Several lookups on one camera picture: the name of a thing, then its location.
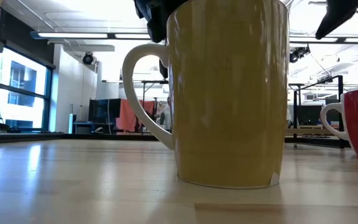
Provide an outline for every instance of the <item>person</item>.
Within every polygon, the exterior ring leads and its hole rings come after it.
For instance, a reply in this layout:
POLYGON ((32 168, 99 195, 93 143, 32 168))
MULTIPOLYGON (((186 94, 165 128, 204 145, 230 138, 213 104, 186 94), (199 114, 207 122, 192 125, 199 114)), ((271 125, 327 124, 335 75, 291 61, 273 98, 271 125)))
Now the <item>person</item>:
POLYGON ((165 107, 158 112, 155 117, 156 118, 161 118, 163 115, 163 125, 164 125, 164 129, 167 131, 170 131, 172 129, 172 121, 171 121, 171 99, 168 97, 167 98, 167 104, 165 105, 165 107))

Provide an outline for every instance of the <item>window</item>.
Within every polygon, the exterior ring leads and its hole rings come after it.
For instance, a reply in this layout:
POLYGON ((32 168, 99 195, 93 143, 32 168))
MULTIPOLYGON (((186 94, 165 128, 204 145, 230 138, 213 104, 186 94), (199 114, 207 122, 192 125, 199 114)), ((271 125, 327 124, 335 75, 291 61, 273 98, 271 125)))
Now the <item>window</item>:
POLYGON ((16 129, 46 129, 50 70, 12 50, 0 54, 0 118, 16 129))

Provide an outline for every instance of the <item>desk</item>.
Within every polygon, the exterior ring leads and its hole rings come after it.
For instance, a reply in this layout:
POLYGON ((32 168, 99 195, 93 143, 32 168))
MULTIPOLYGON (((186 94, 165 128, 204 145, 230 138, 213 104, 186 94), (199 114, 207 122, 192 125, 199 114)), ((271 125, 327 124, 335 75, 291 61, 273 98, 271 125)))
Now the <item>desk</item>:
POLYGON ((358 156, 287 144, 280 185, 226 190, 179 180, 159 142, 0 144, 0 223, 355 224, 358 156))

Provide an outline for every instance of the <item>wooden table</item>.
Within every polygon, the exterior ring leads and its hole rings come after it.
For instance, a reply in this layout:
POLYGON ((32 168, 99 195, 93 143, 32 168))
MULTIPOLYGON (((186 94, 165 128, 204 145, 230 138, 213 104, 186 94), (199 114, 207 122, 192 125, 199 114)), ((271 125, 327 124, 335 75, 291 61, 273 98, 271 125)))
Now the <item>wooden table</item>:
POLYGON ((0 223, 358 224, 358 157, 287 145, 280 185, 225 190, 178 180, 159 142, 0 144, 0 223))

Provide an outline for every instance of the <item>ceiling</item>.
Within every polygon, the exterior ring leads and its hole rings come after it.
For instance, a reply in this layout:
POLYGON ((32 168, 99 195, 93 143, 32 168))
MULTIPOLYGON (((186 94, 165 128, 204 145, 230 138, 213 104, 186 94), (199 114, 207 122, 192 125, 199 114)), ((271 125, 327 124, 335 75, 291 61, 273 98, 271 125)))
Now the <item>ceiling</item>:
MULTIPOLYGON (((325 6, 311 0, 282 0, 290 10, 291 34, 313 35, 325 6)), ((135 13, 133 0, 5 0, 5 10, 37 31, 147 33, 146 21, 135 13)), ((334 35, 358 35, 358 14, 334 35)), ((73 44, 115 45, 122 40, 81 40, 73 44)), ((126 44, 126 49, 133 44, 126 44)), ((311 55, 290 65, 293 81, 306 82, 329 72, 343 72, 358 61, 358 45, 310 45, 311 55)))

